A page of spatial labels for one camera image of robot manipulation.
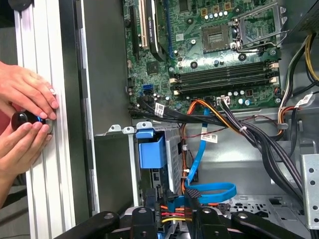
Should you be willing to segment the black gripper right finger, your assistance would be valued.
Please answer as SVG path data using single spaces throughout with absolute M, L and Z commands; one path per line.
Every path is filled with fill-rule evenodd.
M 197 190 L 185 192 L 185 220 L 192 239 L 300 239 L 295 234 L 256 214 L 239 211 L 228 219 L 213 208 L 203 207 Z

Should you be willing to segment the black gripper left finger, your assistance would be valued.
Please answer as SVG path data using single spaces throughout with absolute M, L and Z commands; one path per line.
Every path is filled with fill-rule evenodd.
M 100 212 L 76 225 L 58 239 L 155 239 L 157 228 L 153 211 L 145 207 L 133 208 L 132 213 L 120 217 L 111 211 Z

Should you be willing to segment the person's right hand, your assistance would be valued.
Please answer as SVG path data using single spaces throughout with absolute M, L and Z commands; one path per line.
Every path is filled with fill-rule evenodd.
M 30 169 L 51 140 L 49 126 L 25 123 L 17 130 L 9 124 L 0 135 L 0 205 L 9 194 L 15 178 Z

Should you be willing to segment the person's left hand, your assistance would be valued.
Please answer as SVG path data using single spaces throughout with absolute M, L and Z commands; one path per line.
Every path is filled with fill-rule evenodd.
M 0 63 L 0 108 L 8 116 L 11 103 L 43 119 L 56 119 L 59 105 L 53 87 L 37 73 L 18 65 Z

